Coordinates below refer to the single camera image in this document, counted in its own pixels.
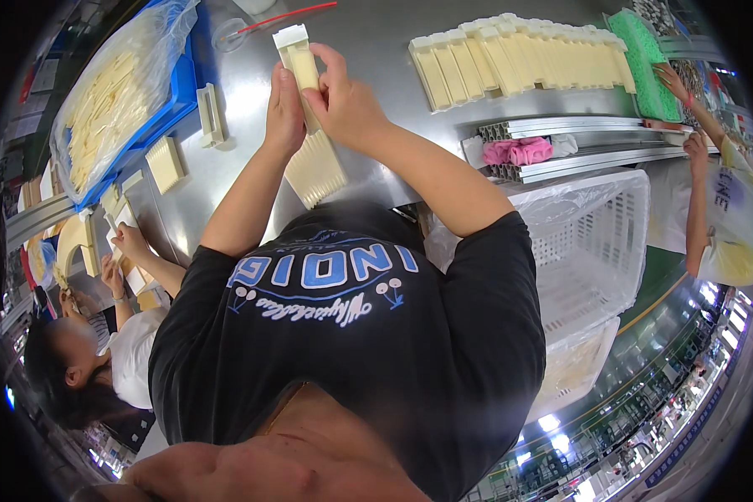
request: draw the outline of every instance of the stainless steel workbench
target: stainless steel workbench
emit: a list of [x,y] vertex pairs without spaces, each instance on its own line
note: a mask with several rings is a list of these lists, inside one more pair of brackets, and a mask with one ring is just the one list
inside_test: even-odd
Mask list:
[[[431,114],[407,51],[412,38],[503,12],[558,23],[601,26],[603,10],[609,14],[616,12],[625,5],[622,0],[534,3],[348,0],[331,9],[257,28],[234,52],[223,54],[211,47],[215,26],[226,19],[241,17],[251,23],[314,3],[314,0],[277,0],[270,10],[255,18],[245,15],[231,0],[203,0],[198,6],[199,20],[192,32],[198,84],[202,87],[211,82],[218,88],[229,139],[217,149],[202,149],[198,145],[200,125],[197,113],[193,113],[175,131],[185,179],[160,195],[143,158],[123,171],[125,178],[138,169],[143,170],[144,179],[130,188],[127,197],[143,233],[165,258],[185,266],[190,262],[214,208],[260,146],[265,134],[271,69],[279,60],[271,35],[290,24],[304,23],[311,41],[333,46],[343,54],[349,75],[371,85],[392,121],[460,156],[460,141],[474,135],[476,126],[505,118],[586,113],[635,116],[632,99],[620,87],[587,91],[536,89],[511,98],[485,99]],[[350,183],[328,200],[368,199],[386,207],[420,200],[385,166],[341,146],[336,149]],[[277,236],[281,228],[303,211],[298,197],[282,180],[266,240]]]

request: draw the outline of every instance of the blue plastic tray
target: blue plastic tray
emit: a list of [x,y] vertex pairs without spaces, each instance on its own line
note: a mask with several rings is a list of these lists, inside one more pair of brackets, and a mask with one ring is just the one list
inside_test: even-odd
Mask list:
[[[152,0],[145,8],[147,9],[151,5],[158,4],[161,1]],[[198,106],[197,89],[195,64],[192,62],[191,36],[187,35],[187,41],[184,44],[184,54],[176,61],[176,65],[170,74],[170,101],[165,103],[159,112],[153,115],[148,122],[145,122],[131,136],[128,143],[123,146],[123,149],[121,149],[115,160],[110,164],[106,174],[103,175],[95,186],[87,191],[80,203],[75,204],[76,213],[85,207],[99,202],[100,196],[117,179],[123,167],[143,155],[148,147],[153,145],[160,136],[167,133],[168,129],[175,126],[178,121]]]

